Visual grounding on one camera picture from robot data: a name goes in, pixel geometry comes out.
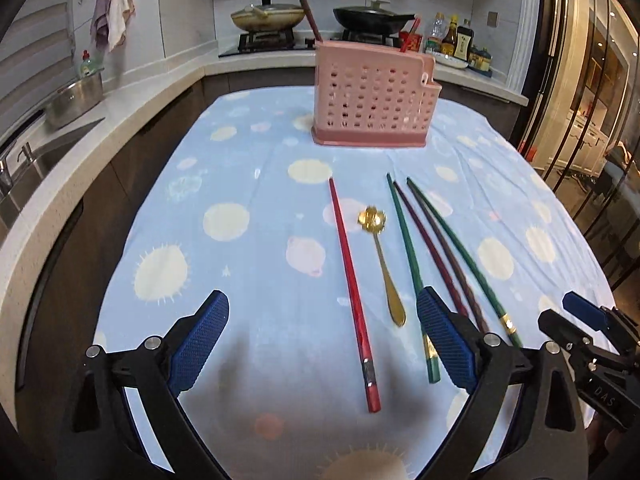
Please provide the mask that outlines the green chopstick thin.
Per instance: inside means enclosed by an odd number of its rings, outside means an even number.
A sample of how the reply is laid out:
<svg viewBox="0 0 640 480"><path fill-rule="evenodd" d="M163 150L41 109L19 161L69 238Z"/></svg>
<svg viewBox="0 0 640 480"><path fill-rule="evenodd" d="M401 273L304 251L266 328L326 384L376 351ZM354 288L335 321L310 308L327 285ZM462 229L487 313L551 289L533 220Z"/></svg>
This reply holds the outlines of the green chopstick thin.
<svg viewBox="0 0 640 480"><path fill-rule="evenodd" d="M440 229L442 230L442 234L446 236L449 246L454 252L454 255L457 257L460 266L462 267L462 262L464 262L468 270L473 275L473 278L475 278L475 281L477 281L477 285L480 286L480 290L489 301L491 309L494 311L495 316L498 318L498 321L501 324L504 332L506 333L506 336L510 340L510 343L513 344L516 348L523 348L523 343L520 335L518 334L518 329L515 327L515 324L511 320L509 313L506 312L506 308L503 307L502 303L499 301L496 293L489 285L488 279L485 278L485 275L480 270L480 267L474 261L471 254L466 250L466 248L462 244L462 241L459 240L459 237L457 237L457 234L454 232L454 230L450 228L449 224L435 207L433 202L416 185L416 182L414 182L411 178L407 178L406 182L408 187L409 184L413 184L414 189L418 191L421 197L424 198L424 200L426 200L426 202L431 206L432 211L434 212L435 217L439 223Z"/></svg>

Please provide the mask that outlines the bright red chopstick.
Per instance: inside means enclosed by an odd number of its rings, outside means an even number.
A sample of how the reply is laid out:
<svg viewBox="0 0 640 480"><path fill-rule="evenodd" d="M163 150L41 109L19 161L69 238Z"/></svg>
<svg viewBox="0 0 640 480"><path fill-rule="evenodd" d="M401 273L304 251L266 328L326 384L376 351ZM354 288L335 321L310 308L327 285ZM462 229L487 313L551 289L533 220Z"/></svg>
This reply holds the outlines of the bright red chopstick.
<svg viewBox="0 0 640 480"><path fill-rule="evenodd" d="M329 178L329 188L331 193L334 218L336 222L338 241L340 242L341 254L347 289L349 294L350 308L352 309L352 320L354 321L356 341L360 357L360 365L363 376L364 391L366 392L367 406L370 413L381 411L381 399L378 392L378 381L376 380L373 354L367 330L366 318L364 317L360 291L358 287L352 253L350 252L348 236L344 225L340 199L333 178Z"/></svg>

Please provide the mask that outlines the dark brown purple chopstick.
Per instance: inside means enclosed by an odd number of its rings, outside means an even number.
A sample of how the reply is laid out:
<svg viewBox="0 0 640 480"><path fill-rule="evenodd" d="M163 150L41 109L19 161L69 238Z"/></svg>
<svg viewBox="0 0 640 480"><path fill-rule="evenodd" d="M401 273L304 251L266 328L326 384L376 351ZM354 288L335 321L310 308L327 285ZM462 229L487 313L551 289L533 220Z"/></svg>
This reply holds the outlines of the dark brown purple chopstick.
<svg viewBox="0 0 640 480"><path fill-rule="evenodd" d="M431 206L426 202L426 200L424 200L424 198L421 197L420 193L414 189L413 184L409 184L409 188L413 196L418 201L418 204L420 205L422 211L424 212L425 217L427 218L428 223L431 225L431 228L434 234L438 238L440 246L442 246L442 249L444 250L446 258L451 266L451 269L454 271L454 276L457 278L458 283L460 284L460 287L462 289L462 292L464 293L466 302L468 303L469 308L472 312L472 315L474 316L474 320L476 322L478 329L483 334L488 333L489 327L484 319L482 309L480 308L480 305L476 301L474 292L472 291L472 288L470 287L468 280L466 279L466 276L462 271L462 267L460 266L460 263L457 257L454 255L454 252L450 248L448 240L446 239L446 236L442 234L442 230L440 229L439 223L435 217L434 212L432 211Z"/></svg>

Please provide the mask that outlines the gold flower spoon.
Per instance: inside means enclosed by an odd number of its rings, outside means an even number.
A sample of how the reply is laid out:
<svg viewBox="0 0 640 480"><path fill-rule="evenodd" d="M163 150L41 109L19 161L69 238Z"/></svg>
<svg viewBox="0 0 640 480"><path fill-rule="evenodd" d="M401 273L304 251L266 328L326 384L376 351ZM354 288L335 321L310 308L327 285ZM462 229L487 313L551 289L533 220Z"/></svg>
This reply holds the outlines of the gold flower spoon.
<svg viewBox="0 0 640 480"><path fill-rule="evenodd" d="M360 211L358 214L358 223L363 231L370 233L373 237L376 253L378 254L378 262L380 263L383 275L388 312L390 312L390 317L394 324L402 327L407 321L406 310L402 305L397 288L390 275L390 270L388 270L380 241L380 234L385 228L386 215L375 206L367 206L365 210Z"/></svg>

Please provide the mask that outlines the dark red chopstick silver band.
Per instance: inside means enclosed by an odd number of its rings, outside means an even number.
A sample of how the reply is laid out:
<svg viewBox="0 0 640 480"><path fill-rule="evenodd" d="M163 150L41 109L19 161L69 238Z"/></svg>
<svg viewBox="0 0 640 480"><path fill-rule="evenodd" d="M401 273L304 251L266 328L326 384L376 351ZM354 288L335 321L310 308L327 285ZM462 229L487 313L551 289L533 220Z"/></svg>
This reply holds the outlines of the dark red chopstick silver band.
<svg viewBox="0 0 640 480"><path fill-rule="evenodd" d="M299 0L300 6L303 8L306 19L309 23L312 33L314 34L314 41L317 44L321 44L323 41L320 30L318 29L316 20L314 19L314 14L312 14L310 4L308 0Z"/></svg>

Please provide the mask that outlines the red chopstick thin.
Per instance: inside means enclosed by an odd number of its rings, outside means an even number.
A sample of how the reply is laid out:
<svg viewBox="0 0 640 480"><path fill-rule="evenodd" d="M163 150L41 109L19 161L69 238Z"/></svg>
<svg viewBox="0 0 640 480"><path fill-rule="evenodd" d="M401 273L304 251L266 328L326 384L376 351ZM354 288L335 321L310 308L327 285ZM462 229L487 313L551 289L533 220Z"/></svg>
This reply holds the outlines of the red chopstick thin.
<svg viewBox="0 0 640 480"><path fill-rule="evenodd" d="M418 29L421 24L421 18L419 15L414 17L408 32L400 33L400 50L401 52L419 52L422 42L422 36L418 33Z"/></svg>

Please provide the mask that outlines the chrome kitchen faucet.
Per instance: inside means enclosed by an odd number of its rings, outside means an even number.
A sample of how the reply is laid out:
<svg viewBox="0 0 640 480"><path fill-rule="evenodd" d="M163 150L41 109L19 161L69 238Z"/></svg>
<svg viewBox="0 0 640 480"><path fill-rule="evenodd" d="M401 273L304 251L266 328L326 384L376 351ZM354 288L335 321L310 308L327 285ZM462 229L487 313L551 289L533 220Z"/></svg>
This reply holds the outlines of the chrome kitchen faucet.
<svg viewBox="0 0 640 480"><path fill-rule="evenodd" d="M18 150L14 168L12 168L9 163L10 151L10 148L6 148L1 153L0 190L2 198L9 195L9 192L14 188L17 176L23 171L20 162L23 162L24 167L28 167L35 161L34 153L32 152L32 147L29 142L25 142Z"/></svg>

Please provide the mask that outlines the green chopstick gold band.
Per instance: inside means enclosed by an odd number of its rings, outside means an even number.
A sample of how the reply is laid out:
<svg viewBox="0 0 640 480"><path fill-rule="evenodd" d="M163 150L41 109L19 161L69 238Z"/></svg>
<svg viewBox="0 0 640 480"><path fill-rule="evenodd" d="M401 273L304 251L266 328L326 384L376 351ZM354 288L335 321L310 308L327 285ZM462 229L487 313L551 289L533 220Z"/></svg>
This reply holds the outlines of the green chopstick gold band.
<svg viewBox="0 0 640 480"><path fill-rule="evenodd" d="M418 260L416 260L416 252L412 244L411 236L408 230L407 222L402 211L400 200L397 191L394 187L394 181L390 174L386 174L386 182L390 189L390 195L392 196L396 217L399 224L399 229L402 237L402 244L404 244L405 254L408 261L408 266L411 275L411 281L413 284L414 296L418 296L418 293L423 288L423 282L420 273L420 266ZM423 350L425 354L426 370L428 381L431 384L436 384L440 381L439 359L431 339L428 338L424 330L421 330Z"/></svg>

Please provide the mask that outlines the light blue patterned tablecloth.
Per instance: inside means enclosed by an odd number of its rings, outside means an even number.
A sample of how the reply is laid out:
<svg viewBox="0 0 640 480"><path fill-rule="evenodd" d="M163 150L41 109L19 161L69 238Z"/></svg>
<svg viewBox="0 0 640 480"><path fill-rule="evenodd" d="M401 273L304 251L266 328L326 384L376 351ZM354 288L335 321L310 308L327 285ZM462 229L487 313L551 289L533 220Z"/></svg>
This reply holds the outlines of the light blue patterned tablecloth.
<svg viewBox="0 0 640 480"><path fill-rule="evenodd" d="M386 182L411 178L471 254L529 348L537 318L567 292L614 298L564 206L469 108L439 100L423 148L314 143L314 92L284 87L215 101L142 204L107 286L96 342L137 347L224 292L229 321L180 401L235 479L411 479L466 400L428 381L410 270ZM381 411L368 411L329 188L354 263ZM385 260L407 321L388 312L373 237L358 214L386 215Z"/></svg>

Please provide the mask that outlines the steel pot on counter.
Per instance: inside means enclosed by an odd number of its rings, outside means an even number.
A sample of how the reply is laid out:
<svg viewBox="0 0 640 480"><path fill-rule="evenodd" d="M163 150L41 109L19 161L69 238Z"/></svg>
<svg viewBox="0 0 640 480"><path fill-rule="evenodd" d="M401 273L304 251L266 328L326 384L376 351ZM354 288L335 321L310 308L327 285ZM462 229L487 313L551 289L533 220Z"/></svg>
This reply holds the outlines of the steel pot on counter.
<svg viewBox="0 0 640 480"><path fill-rule="evenodd" d="M103 99L102 73L90 76L61 88L47 102L44 108L46 122L51 128L59 129L70 124L88 110L92 110Z"/></svg>

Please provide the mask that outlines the white plate on counter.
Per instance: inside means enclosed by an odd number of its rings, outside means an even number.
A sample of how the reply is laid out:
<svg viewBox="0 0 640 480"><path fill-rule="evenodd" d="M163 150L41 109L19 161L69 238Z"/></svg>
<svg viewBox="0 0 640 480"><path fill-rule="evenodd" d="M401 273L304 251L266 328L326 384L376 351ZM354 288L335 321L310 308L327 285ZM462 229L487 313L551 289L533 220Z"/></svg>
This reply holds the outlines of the white plate on counter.
<svg viewBox="0 0 640 480"><path fill-rule="evenodd" d="M442 52L432 52L431 56L438 64L454 68L455 70L465 70L469 66L468 62L459 60L448 54L443 54Z"/></svg>

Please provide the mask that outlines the clear oil bottle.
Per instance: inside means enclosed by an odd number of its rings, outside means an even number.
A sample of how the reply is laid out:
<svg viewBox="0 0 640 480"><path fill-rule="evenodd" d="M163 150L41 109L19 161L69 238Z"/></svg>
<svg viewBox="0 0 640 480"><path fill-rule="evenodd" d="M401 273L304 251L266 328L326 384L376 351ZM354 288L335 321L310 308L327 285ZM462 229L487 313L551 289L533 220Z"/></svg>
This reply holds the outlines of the clear oil bottle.
<svg viewBox="0 0 640 480"><path fill-rule="evenodd" d="M425 52L439 52L442 48L442 40L446 36L448 23L446 16L442 12L437 12L431 27L431 31L427 34L425 40Z"/></svg>

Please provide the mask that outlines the dark soy sauce bottle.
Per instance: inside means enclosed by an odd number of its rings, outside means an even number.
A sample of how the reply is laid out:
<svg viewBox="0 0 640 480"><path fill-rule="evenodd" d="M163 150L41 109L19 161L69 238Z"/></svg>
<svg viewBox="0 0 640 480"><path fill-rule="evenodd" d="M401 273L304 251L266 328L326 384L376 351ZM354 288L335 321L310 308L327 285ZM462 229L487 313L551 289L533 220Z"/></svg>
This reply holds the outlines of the dark soy sauce bottle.
<svg viewBox="0 0 640 480"><path fill-rule="evenodd" d="M470 51L474 39L474 30L471 28L471 22L465 18L463 23L457 27L457 41L454 48L454 57L458 60L468 62Z"/></svg>

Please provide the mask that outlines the black gas stove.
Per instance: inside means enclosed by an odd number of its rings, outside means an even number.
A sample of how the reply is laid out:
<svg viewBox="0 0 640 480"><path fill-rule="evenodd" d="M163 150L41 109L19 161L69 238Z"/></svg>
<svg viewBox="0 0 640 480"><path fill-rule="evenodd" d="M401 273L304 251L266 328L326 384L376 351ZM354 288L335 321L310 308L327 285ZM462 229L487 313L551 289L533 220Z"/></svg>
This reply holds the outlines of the black gas stove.
<svg viewBox="0 0 640 480"><path fill-rule="evenodd" d="M366 34L365 32L351 32L343 29L341 32L332 32L329 40L362 42L363 44L380 44L381 46L399 48L401 40L399 34L383 36ZM222 50L221 58L241 54L254 54L278 51L307 51L314 50L316 38L296 35L293 29L285 29L283 32L243 32L234 47Z"/></svg>

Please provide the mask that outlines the hanging white towel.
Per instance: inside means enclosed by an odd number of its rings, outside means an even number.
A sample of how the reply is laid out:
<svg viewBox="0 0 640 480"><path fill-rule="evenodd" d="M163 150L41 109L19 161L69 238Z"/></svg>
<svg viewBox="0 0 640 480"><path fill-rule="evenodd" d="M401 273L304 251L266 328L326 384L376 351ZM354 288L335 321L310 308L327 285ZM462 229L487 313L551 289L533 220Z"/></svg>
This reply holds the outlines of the hanging white towel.
<svg viewBox="0 0 640 480"><path fill-rule="evenodd" d="M108 0L107 44L110 52L126 40L128 22L134 12L136 12L134 0Z"/></svg>

